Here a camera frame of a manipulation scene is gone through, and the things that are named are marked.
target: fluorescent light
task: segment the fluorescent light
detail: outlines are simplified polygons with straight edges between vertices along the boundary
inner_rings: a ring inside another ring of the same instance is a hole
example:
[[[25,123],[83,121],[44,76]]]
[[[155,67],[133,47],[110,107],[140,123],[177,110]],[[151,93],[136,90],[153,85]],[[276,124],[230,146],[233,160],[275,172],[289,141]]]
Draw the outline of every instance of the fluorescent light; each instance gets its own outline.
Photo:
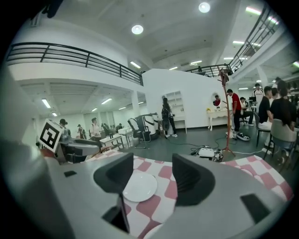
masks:
[[[137,65],[135,62],[130,62],[133,66],[135,66],[136,68],[140,69],[141,66]]]
[[[102,105],[103,104],[106,104],[108,101],[110,101],[110,100],[112,100],[112,98],[109,98],[109,99],[106,99],[103,103],[102,103]]]
[[[299,67],[299,62],[294,62],[293,65]]]
[[[201,63],[202,61],[191,62],[190,65],[195,65],[197,63]]]
[[[258,46],[258,47],[261,46],[261,44],[257,44],[257,43],[252,43],[251,45]]]
[[[256,10],[256,9],[254,9],[254,8],[251,8],[251,7],[247,7],[246,12],[254,13],[254,14],[257,14],[257,15],[260,15],[262,13],[262,12]]]
[[[46,99],[42,99],[42,102],[46,105],[46,107],[47,107],[48,109],[51,108],[51,106],[49,105],[49,103],[47,102]]]
[[[268,20],[275,23],[276,25],[279,23],[275,18],[273,18],[272,16],[268,17]]]
[[[208,11],[210,11],[210,4],[206,3],[206,2],[202,2],[200,3],[200,5],[198,6],[198,9],[202,12],[202,13],[207,13]]]
[[[139,35],[143,32],[143,27],[140,25],[135,25],[132,27],[132,32],[136,35]]]
[[[240,42],[240,41],[233,41],[233,43],[235,43],[235,44],[244,44],[244,42]]]

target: railing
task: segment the railing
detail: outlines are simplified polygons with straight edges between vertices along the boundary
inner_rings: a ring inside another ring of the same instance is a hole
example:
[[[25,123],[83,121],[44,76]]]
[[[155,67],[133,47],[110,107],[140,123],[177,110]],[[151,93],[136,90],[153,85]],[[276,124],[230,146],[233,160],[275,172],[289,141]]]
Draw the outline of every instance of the railing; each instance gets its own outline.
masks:
[[[143,86],[142,76],[128,67],[88,50],[47,42],[13,44],[8,52],[9,65],[48,62],[77,65],[115,75]]]
[[[205,66],[205,67],[197,67],[191,70],[186,70],[186,72],[195,73],[199,75],[203,75],[206,77],[217,77],[219,76],[219,69],[229,69],[231,71],[231,68],[227,64],[221,64],[221,65],[211,65],[211,66]]]
[[[229,63],[231,70],[238,70],[244,61],[252,57],[270,39],[280,25],[281,20],[277,13],[265,4],[246,41]]]

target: ceiling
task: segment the ceiling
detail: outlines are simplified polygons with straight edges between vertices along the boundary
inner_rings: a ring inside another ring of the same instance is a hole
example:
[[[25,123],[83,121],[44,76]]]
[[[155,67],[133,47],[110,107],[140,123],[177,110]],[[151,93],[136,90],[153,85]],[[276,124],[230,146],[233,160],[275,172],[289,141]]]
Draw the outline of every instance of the ceiling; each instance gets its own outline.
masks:
[[[297,44],[292,42],[275,56],[264,62],[261,68],[265,72],[268,82],[271,83],[276,77],[286,79],[297,74],[299,75],[299,68],[292,64],[299,59],[298,56]],[[257,80],[259,80],[259,74],[257,69],[254,69],[242,78],[238,82],[238,85],[240,87],[253,87]]]
[[[192,61],[202,60],[200,65],[207,66],[234,56],[240,45],[232,42],[244,41],[258,19],[246,12],[246,7],[263,8],[259,0],[206,0],[211,10],[204,14],[198,9],[201,2],[64,0],[55,19],[94,30],[125,48],[129,43],[148,57],[154,68],[188,70],[194,68],[189,65]],[[144,28],[140,35],[131,32],[136,24]],[[149,68],[136,55],[128,61],[141,65],[142,70]]]
[[[90,113],[94,108],[98,108],[94,112],[106,112],[132,104],[130,91],[106,84],[69,79],[34,79],[19,83],[42,118],[52,116],[53,112],[57,115]],[[47,99],[50,109],[42,102],[43,98]],[[108,98],[112,100],[102,105]],[[143,93],[138,93],[138,101],[145,101]]]

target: gray floor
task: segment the gray floor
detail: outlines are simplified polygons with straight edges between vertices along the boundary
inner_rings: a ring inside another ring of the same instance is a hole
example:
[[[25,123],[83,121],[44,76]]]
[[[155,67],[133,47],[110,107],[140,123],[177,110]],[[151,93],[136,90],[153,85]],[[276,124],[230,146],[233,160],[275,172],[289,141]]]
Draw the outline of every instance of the gray floor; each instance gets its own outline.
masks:
[[[148,143],[149,149],[134,148],[133,143],[136,144],[137,143],[136,140],[134,140],[134,142],[132,142],[131,140],[130,147],[128,148],[127,143],[124,141],[125,148],[121,149],[120,151],[133,152],[134,155],[137,155],[139,157],[171,162],[173,153],[190,154],[192,152],[191,149],[196,148],[196,146],[208,145],[212,148],[223,149],[226,146],[226,137],[225,137],[226,131],[227,131],[226,127],[214,127],[213,131],[209,131],[208,129],[192,129],[192,130],[187,130],[187,134],[185,133],[184,130],[178,130],[177,138],[174,138],[172,136],[169,137],[168,139],[165,139],[164,137],[159,137],[158,139]],[[261,134],[259,145],[258,147],[256,147],[255,127],[242,126],[240,131],[249,135],[251,137],[251,140],[248,142],[244,142],[241,140],[237,140],[237,141],[231,140],[229,148],[234,152],[242,152],[242,153],[250,153],[250,154],[245,155],[245,154],[236,153],[236,156],[234,157],[231,153],[224,153],[224,161],[227,162],[230,160],[236,160],[251,155],[257,155],[263,158],[265,152],[263,151],[259,153],[256,152],[261,151],[264,148],[263,143],[265,141],[266,134],[265,133]],[[278,157],[279,157],[279,153],[275,154],[273,158],[271,158],[271,155],[268,155],[265,160],[273,168],[279,170],[280,166],[277,164]],[[298,153],[294,155],[293,163],[295,163],[295,159],[297,158],[298,158]],[[299,163],[296,166],[295,170],[292,170],[291,167],[288,170],[284,169],[281,172],[281,175],[294,189],[299,180]]]

